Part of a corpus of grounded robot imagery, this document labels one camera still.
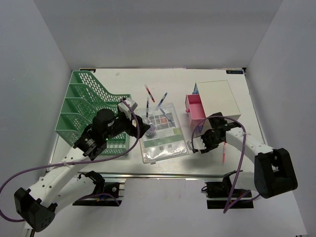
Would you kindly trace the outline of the xdof label sticker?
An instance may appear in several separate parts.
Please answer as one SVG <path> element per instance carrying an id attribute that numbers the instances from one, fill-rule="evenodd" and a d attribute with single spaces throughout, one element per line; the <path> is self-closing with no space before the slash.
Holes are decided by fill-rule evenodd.
<path id="1" fill-rule="evenodd" d="M 244 72 L 243 70 L 226 70 L 227 74 L 232 74 L 232 75 L 243 75 Z"/>

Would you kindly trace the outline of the pink drawer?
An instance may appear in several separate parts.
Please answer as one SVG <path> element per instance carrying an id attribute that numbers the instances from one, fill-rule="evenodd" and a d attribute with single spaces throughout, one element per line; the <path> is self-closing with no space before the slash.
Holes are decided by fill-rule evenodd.
<path id="1" fill-rule="evenodd" d="M 196 126 L 206 118 L 199 94 L 186 95 L 185 107 L 189 126 Z"/>

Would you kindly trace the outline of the pink red pen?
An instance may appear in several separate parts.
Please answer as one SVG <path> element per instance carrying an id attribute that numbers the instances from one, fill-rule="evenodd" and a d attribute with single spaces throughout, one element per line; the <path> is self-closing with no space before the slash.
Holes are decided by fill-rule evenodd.
<path id="1" fill-rule="evenodd" d="M 226 143 L 223 144 L 223 156 L 222 156 L 222 163 L 224 164 L 226 160 Z"/>

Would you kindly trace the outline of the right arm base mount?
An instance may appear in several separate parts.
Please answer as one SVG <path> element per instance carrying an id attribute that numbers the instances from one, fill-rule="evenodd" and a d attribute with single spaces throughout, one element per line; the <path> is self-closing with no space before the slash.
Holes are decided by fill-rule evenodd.
<path id="1" fill-rule="evenodd" d="M 232 171 L 225 174 L 222 181 L 209 181 L 205 183 L 201 192 L 206 194 L 207 209 L 224 209 L 230 192 L 229 188 L 231 187 L 229 176 L 235 173 L 236 171 Z M 247 190 L 243 189 L 235 189 L 233 191 L 230 203 L 243 194 L 246 195 L 233 205 L 231 209 L 254 208 L 251 192 L 247 193 Z"/>

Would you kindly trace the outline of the clear plastic document pouch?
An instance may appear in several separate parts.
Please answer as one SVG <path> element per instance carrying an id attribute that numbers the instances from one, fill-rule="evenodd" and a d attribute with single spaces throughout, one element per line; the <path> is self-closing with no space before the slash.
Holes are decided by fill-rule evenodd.
<path id="1" fill-rule="evenodd" d="M 189 154 L 188 146 L 182 132 L 180 122 L 173 103 L 168 103 L 160 107 L 175 123 L 175 127 L 167 120 L 167 118 L 155 106 L 149 107 L 149 117 L 146 118 L 146 109 L 136 110 L 143 122 L 146 124 L 154 124 L 156 126 L 156 134 L 152 138 L 144 135 L 140 139 L 140 149 L 142 161 L 144 164 L 154 164 L 157 161 L 186 156 Z"/>

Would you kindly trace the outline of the white drawer cabinet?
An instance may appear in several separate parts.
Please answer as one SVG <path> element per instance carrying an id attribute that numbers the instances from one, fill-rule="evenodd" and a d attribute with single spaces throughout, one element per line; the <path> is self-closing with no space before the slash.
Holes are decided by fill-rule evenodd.
<path id="1" fill-rule="evenodd" d="M 227 80 L 197 82 L 196 90 L 206 117 L 222 113 L 225 117 L 238 120 L 241 116 Z"/>

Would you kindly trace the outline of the metal table edge rail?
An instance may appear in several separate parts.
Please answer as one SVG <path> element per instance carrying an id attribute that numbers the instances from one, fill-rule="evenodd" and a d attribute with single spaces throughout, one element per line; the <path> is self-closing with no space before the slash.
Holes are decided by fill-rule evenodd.
<path id="1" fill-rule="evenodd" d="M 224 175 L 200 175 L 200 174 L 118 174 L 118 173 L 101 173 L 104 178 L 223 178 Z"/>

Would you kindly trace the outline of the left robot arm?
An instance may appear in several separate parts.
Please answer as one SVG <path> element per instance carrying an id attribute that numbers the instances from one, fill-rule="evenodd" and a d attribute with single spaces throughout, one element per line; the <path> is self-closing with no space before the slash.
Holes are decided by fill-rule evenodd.
<path id="1" fill-rule="evenodd" d="M 101 196 L 105 181 L 95 171 L 85 173 L 70 186 L 67 183 L 107 148 L 109 139 L 124 132 L 139 139 L 149 128 L 126 106 L 117 115 L 110 109 L 99 110 L 62 162 L 29 188 L 14 193 L 17 213 L 35 232 L 41 232 L 64 207 L 86 196 Z"/>

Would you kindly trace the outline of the dark blue pen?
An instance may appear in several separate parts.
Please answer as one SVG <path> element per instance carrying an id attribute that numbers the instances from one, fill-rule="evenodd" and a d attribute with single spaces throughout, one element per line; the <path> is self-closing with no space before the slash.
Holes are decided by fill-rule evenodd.
<path id="1" fill-rule="evenodd" d="M 147 97 L 147 101 L 146 101 L 146 118 L 149 117 L 149 104 L 150 104 L 150 98 Z"/>

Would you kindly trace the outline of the blue drawer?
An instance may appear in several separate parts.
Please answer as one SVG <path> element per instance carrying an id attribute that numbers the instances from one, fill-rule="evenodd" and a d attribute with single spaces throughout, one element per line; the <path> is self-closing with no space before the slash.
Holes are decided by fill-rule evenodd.
<path id="1" fill-rule="evenodd" d="M 192 94 L 199 94 L 197 83 L 195 83 L 194 90 Z"/>

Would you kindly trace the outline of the green mesh file organizer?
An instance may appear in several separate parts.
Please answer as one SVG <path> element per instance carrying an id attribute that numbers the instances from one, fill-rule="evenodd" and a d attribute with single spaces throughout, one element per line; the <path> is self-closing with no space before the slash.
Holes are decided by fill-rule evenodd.
<path id="1" fill-rule="evenodd" d="M 130 94 L 112 94 L 90 71 L 73 71 L 55 128 L 71 147 L 100 109 L 118 113 L 117 104 Z"/>

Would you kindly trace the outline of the red pen with cap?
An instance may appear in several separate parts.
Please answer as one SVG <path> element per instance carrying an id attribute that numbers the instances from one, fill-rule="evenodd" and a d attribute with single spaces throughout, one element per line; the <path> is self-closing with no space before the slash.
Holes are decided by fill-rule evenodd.
<path id="1" fill-rule="evenodd" d="M 152 93 L 150 92 L 148 86 L 145 84 L 144 87 L 145 87 L 145 89 L 146 89 L 146 91 L 147 91 L 147 93 L 148 93 L 150 99 L 151 99 L 153 102 L 155 102 L 155 99 L 154 99 Z"/>

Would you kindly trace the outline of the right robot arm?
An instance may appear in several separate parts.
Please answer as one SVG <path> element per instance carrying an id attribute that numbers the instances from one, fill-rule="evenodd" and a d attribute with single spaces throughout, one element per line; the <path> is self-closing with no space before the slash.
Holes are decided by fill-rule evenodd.
<path id="1" fill-rule="evenodd" d="M 192 137 L 194 152 L 208 153 L 226 143 L 241 152 L 254 165 L 253 171 L 243 171 L 242 161 L 237 170 L 224 175 L 223 192 L 236 196 L 241 189 L 256 191 L 263 198 L 271 198 L 298 188 L 298 181 L 288 150 L 263 144 L 246 132 L 236 119 L 221 113 L 207 117 L 211 128 Z"/>

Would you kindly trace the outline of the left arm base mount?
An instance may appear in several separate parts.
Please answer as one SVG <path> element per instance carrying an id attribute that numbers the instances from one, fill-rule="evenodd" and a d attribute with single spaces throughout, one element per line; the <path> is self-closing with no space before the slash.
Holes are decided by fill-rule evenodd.
<path id="1" fill-rule="evenodd" d="M 123 181 L 111 182 L 104 180 L 97 185 L 92 195 L 93 197 L 81 198 L 73 203 L 73 206 L 120 206 L 124 196 Z"/>

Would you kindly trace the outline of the purple tape roll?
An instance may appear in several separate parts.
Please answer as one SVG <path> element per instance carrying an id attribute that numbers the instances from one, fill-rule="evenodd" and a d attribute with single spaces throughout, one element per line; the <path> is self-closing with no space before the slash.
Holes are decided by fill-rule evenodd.
<path id="1" fill-rule="evenodd" d="M 150 128 L 145 132 L 146 137 L 152 138 L 156 134 L 156 126 L 152 123 L 149 124 Z"/>

